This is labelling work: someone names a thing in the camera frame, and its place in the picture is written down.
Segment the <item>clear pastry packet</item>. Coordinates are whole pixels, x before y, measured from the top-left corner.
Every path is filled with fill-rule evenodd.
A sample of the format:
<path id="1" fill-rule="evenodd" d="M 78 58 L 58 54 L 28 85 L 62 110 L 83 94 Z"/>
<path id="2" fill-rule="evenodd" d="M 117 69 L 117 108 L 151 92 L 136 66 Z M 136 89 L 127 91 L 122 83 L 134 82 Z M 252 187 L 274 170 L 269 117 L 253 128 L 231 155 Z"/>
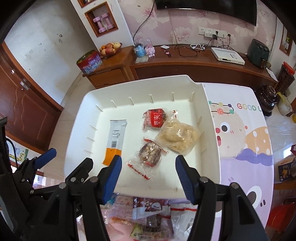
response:
<path id="1" fill-rule="evenodd" d="M 114 194 L 105 205 L 100 205 L 106 224 L 132 225 L 133 197 Z"/>

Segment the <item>brown small snack packet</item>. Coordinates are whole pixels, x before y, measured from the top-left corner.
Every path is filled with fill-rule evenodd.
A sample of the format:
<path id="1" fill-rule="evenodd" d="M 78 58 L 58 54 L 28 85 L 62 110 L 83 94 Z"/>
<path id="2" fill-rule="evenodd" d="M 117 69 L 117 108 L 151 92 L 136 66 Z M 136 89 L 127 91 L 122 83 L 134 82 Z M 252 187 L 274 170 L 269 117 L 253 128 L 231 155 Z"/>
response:
<path id="1" fill-rule="evenodd" d="M 132 218 L 142 219 L 153 215 L 169 216 L 171 212 L 167 199 L 133 198 Z"/>

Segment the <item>orange white snack bar packet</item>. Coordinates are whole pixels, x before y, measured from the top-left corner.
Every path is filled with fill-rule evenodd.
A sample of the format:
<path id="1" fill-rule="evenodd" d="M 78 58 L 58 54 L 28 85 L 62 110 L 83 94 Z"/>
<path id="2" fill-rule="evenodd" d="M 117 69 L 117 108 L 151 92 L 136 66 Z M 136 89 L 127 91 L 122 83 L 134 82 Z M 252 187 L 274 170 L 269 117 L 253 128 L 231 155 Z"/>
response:
<path id="1" fill-rule="evenodd" d="M 115 155 L 121 156 L 126 126 L 126 120 L 110 121 L 106 153 L 102 164 L 109 166 Z"/>

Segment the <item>nut cake clear wrapper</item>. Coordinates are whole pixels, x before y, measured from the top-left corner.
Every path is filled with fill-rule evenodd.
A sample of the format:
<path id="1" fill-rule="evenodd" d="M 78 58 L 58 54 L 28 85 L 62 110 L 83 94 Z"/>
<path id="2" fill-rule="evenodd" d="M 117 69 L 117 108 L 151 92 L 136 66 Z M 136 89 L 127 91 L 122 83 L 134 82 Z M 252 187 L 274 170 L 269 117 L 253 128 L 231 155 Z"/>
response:
<path id="1" fill-rule="evenodd" d="M 162 148 L 155 140 L 143 138 L 141 148 L 126 164 L 128 168 L 140 175 L 144 180 L 151 180 L 158 169 L 162 157 L 167 153 L 168 150 Z"/>

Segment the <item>rice cracker bag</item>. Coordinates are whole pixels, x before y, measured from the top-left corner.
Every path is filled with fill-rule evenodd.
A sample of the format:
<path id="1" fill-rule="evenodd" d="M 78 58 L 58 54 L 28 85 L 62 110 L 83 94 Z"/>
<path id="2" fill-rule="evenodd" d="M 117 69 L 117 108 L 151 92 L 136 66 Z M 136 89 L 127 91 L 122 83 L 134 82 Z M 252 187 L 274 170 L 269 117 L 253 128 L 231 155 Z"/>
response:
<path id="1" fill-rule="evenodd" d="M 147 218 L 147 224 L 133 225 L 130 238 L 133 240 L 172 240 L 175 237 L 170 216 L 154 215 Z"/>

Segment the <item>red candy cake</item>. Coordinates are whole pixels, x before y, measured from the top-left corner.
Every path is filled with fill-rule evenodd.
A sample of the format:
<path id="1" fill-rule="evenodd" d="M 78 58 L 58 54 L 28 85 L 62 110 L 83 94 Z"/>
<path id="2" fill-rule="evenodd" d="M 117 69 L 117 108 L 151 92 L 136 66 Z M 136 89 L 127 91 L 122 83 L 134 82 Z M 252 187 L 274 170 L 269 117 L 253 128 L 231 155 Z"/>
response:
<path id="1" fill-rule="evenodd" d="M 159 130 L 168 118 L 176 118 L 177 110 L 168 111 L 165 108 L 148 109 L 143 113 L 144 118 L 142 130 Z"/>

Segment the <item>pale puffed snack bag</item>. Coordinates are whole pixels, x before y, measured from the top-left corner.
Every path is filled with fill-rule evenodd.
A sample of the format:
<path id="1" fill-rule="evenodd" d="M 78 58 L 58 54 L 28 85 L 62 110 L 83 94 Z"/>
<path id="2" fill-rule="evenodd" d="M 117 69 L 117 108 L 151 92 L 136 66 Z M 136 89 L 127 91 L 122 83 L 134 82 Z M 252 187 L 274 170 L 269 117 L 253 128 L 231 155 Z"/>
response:
<path id="1" fill-rule="evenodd" d="M 155 140 L 162 147 L 187 155 L 196 146 L 200 136 L 201 132 L 196 127 L 172 116 L 166 119 Z"/>

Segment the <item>grey white snack bag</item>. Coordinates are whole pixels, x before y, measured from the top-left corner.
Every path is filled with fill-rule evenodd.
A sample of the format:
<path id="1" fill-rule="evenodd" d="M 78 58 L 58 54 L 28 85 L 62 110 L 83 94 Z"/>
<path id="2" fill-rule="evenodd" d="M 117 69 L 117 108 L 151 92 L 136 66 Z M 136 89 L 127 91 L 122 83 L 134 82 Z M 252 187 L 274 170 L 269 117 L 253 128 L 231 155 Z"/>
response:
<path id="1" fill-rule="evenodd" d="M 187 240 L 197 212 L 197 205 L 180 203 L 171 204 L 171 222 L 175 238 Z"/>

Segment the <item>white plastic jug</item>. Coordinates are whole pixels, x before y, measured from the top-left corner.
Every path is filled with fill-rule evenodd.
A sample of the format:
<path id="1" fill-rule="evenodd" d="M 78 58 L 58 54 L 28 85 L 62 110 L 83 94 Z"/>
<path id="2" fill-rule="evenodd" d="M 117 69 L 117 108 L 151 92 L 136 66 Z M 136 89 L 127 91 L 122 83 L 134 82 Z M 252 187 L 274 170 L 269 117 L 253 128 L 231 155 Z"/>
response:
<path id="1" fill-rule="evenodd" d="M 282 116 L 286 116 L 289 113 L 293 112 L 292 105 L 288 101 L 287 97 L 285 97 L 283 94 L 280 92 L 277 93 L 277 95 L 280 97 L 280 100 L 278 102 L 278 111 Z"/>

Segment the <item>wooden tv cabinet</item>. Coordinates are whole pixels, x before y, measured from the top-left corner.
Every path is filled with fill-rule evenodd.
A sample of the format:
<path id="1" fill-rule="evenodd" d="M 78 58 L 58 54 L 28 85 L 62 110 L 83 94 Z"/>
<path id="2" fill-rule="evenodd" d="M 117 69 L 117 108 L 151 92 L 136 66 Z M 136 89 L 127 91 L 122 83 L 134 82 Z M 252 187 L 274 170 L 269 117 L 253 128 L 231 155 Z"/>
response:
<path id="1" fill-rule="evenodd" d="M 210 50 L 190 57 L 189 49 L 175 45 L 170 46 L 169 52 L 170 56 L 157 46 L 154 57 L 144 63 L 136 63 L 133 47 L 125 47 L 104 59 L 100 67 L 87 75 L 87 78 L 96 89 L 127 81 L 172 75 L 188 75 L 194 82 L 234 84 L 253 90 L 264 84 L 272 87 L 278 84 L 267 70 L 254 66 L 248 60 L 245 60 L 244 65 L 218 61 Z"/>

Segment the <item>dark ceramic pot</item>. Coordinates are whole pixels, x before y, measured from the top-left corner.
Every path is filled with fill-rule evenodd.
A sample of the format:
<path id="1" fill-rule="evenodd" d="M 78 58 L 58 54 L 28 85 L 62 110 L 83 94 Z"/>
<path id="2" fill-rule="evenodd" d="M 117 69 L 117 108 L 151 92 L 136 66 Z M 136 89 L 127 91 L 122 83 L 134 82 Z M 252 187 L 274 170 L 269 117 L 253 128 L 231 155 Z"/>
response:
<path id="1" fill-rule="evenodd" d="M 277 97 L 274 88 L 270 85 L 264 84 L 254 93 L 259 102 L 263 115 L 268 118 L 271 117 L 275 104 L 277 103 Z"/>

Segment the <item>blue snow globe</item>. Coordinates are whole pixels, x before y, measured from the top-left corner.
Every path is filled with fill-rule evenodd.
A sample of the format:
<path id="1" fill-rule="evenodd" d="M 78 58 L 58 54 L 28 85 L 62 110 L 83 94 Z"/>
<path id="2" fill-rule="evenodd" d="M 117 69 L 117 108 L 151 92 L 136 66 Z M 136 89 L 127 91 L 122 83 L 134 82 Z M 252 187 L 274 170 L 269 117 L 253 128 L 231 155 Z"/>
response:
<path id="1" fill-rule="evenodd" d="M 146 55 L 144 45 L 142 43 L 137 43 L 134 47 L 134 52 L 137 58 L 142 58 Z"/>

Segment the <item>pink bunny figurine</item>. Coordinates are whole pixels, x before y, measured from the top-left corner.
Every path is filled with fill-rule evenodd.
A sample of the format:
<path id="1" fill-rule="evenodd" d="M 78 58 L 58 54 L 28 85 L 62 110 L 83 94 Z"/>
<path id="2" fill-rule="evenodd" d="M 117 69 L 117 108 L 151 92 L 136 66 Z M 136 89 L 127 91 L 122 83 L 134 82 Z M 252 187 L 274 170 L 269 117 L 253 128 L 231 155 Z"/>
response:
<path id="1" fill-rule="evenodd" d="M 155 56 L 155 48 L 154 48 L 151 40 L 149 40 L 149 39 L 147 39 L 146 43 L 145 43 L 145 52 L 149 58 Z"/>

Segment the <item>pink dumbbell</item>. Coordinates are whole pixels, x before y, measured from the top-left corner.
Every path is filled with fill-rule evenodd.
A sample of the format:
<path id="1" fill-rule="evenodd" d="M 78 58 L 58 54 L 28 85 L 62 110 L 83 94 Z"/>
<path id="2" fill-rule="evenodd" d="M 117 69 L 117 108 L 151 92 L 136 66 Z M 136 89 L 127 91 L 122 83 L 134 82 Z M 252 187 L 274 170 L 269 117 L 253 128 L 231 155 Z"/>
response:
<path id="1" fill-rule="evenodd" d="M 115 27 L 114 24 L 110 21 L 109 13 L 104 13 L 101 17 L 105 21 L 108 30 L 111 30 Z"/>
<path id="2" fill-rule="evenodd" d="M 106 32 L 106 27 L 103 25 L 101 17 L 99 16 L 95 17 L 93 19 L 93 22 L 98 25 L 100 34 Z"/>

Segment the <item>dark green air fryer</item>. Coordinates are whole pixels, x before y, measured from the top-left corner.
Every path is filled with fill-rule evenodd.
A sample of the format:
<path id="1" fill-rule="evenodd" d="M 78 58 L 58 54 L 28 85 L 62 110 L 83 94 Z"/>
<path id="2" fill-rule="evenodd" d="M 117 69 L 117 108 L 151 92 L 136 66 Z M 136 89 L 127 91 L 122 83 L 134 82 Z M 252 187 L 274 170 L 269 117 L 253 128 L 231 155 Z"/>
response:
<path id="1" fill-rule="evenodd" d="M 261 69 L 266 68 L 269 54 L 269 48 L 265 44 L 257 39 L 252 39 L 248 48 L 247 57 L 253 65 Z"/>

